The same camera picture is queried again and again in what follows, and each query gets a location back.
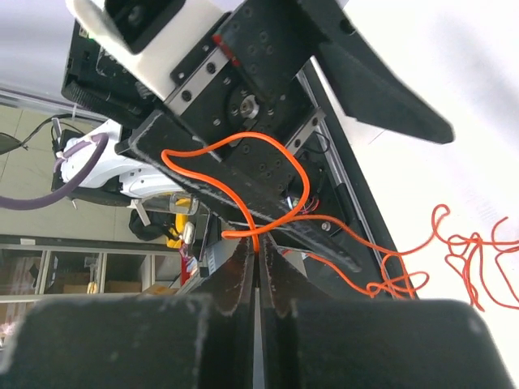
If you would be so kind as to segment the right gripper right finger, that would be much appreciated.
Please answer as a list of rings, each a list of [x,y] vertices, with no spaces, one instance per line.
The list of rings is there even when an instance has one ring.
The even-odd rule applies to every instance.
[[[262,241],[276,388],[510,388],[485,323],[459,301],[336,300]]]

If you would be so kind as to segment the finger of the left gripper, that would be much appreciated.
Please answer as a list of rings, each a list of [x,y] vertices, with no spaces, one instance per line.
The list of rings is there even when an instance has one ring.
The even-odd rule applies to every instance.
[[[295,4],[315,59],[347,116],[433,143],[454,140],[451,124],[389,70],[337,1]]]
[[[245,219],[238,214],[238,205],[222,189],[208,183],[209,178],[229,186],[245,203],[257,225],[270,224],[286,215],[289,208],[281,199],[283,188],[274,177],[265,176],[260,163],[265,163],[267,172],[273,175],[285,173],[294,178],[297,173],[287,157],[263,140],[246,138],[235,146],[222,146],[202,156],[172,159],[180,167],[200,173],[199,178],[175,173],[161,160],[165,149],[197,151],[223,138],[219,130],[203,137],[181,118],[156,109],[138,128],[123,131],[116,150],[158,168],[228,224],[242,223]]]

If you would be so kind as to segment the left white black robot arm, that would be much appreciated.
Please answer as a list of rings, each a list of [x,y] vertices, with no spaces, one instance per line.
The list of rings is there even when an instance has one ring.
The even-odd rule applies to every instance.
[[[258,224],[300,201],[302,180],[263,133],[283,144],[311,180],[305,212],[350,220],[337,195],[333,137],[307,86],[317,60],[345,113],[433,143],[451,125],[410,91],[363,39],[336,1],[69,1],[76,20],[63,95],[107,117],[108,144],[82,182],[87,201],[122,205],[185,190],[225,221],[244,219],[204,178],[169,171],[166,148],[228,139],[180,165],[232,186]]]

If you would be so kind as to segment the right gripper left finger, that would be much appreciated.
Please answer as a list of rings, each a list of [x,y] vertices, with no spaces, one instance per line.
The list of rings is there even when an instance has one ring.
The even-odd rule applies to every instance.
[[[251,243],[173,295],[37,303],[1,361],[4,388],[249,388]]]

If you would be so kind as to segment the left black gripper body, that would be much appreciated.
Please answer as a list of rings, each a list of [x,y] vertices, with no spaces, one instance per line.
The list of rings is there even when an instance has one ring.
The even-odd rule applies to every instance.
[[[136,53],[174,17],[187,1],[107,1],[109,20]],[[117,152],[125,130],[138,128],[160,109],[207,137],[212,130],[233,138],[242,131],[265,133],[297,152],[315,109],[299,82],[285,85],[273,100],[261,100],[214,41],[222,17],[170,72],[175,89],[161,100],[147,89],[80,26],[76,25],[62,94],[109,119],[109,145],[99,164],[82,184],[81,196],[97,201],[130,201],[181,190],[173,179],[147,162]],[[221,143],[213,140],[210,144]]]

